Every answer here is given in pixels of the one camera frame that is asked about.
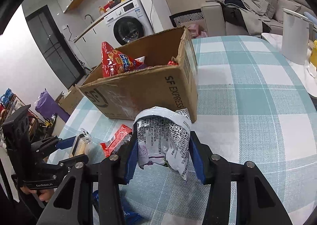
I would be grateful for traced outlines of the left hand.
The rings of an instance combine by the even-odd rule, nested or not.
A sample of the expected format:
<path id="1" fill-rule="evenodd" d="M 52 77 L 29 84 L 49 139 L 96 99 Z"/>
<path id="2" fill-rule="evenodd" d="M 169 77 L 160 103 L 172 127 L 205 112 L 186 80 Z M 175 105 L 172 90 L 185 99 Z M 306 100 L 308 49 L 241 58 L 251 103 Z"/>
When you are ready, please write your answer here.
<path id="1" fill-rule="evenodd" d="M 37 194 L 37 190 L 30 190 L 26 186 L 23 186 L 20 189 L 25 194 Z M 40 190 L 40 195 L 38 195 L 38 197 L 39 197 L 40 201 L 49 202 L 49 200 L 51 199 L 53 194 L 54 194 L 53 189 Z"/>

